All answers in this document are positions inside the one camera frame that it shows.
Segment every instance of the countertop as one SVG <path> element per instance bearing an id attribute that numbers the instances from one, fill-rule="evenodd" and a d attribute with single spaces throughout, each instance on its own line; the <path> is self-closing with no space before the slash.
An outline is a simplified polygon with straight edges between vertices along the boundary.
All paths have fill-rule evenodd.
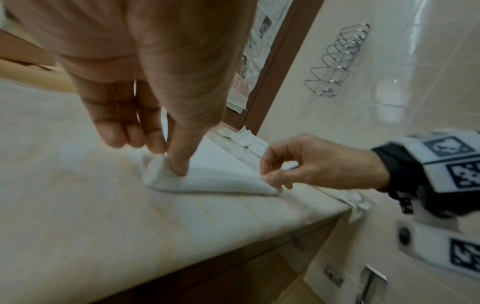
<path id="1" fill-rule="evenodd" d="M 305 185 L 279 197 L 149 189 L 139 152 L 106 147 L 76 95 L 0 82 L 0 102 L 2 303 L 91 302 L 348 210 Z"/>

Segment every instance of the person's right hand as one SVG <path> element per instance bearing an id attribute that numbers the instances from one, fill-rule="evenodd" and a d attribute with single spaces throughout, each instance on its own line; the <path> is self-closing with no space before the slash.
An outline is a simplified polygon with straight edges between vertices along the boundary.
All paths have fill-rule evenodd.
<path id="1" fill-rule="evenodd" d="M 222 121 L 257 7 L 257 0 L 4 3 L 70 74 L 105 143 L 168 151 L 178 175 Z"/>
<path id="2" fill-rule="evenodd" d="M 299 167 L 281 170 L 286 161 Z M 390 174 L 370 150 L 349 148 L 309 134 L 270 145 L 260 163 L 260 173 L 274 187 L 304 183 L 334 189 L 385 189 Z"/>

